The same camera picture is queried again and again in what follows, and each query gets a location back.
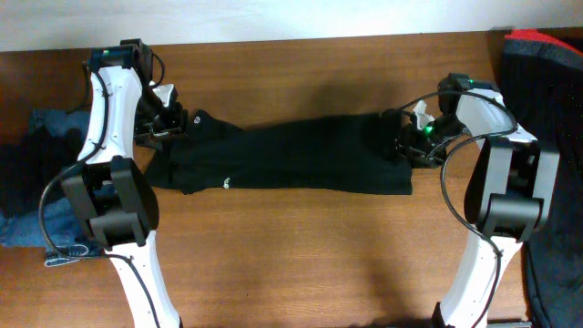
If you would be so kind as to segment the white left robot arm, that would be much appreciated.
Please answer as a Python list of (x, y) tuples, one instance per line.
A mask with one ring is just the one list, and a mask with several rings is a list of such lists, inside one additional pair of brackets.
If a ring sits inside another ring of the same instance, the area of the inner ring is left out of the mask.
[(83, 233), (114, 266), (137, 327), (180, 327), (159, 266), (159, 205), (133, 156), (143, 85), (133, 68), (90, 75), (93, 100), (77, 164), (61, 182)]

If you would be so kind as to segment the dark green polo shirt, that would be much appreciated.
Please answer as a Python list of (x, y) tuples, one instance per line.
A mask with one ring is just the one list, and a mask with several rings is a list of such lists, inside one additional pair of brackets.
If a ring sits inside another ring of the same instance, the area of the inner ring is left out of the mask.
[(312, 118), (245, 130), (200, 109), (186, 135), (145, 170), (157, 188), (325, 189), (409, 195), (412, 167), (396, 147), (400, 118), (377, 113)]

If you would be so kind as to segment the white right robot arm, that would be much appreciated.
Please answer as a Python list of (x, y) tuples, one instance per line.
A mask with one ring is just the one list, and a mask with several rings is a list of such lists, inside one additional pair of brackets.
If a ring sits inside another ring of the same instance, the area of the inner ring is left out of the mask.
[[(425, 112), (419, 97), (385, 115), (406, 116), (403, 154), (440, 169), (445, 205), (468, 230), (454, 282), (435, 305), (433, 327), (485, 327), (508, 263), (547, 223), (557, 179), (558, 151), (517, 122), (500, 91), (491, 87), (441, 89), (441, 117)], [(457, 152), (477, 145), (479, 156), (458, 211), (447, 189)]]

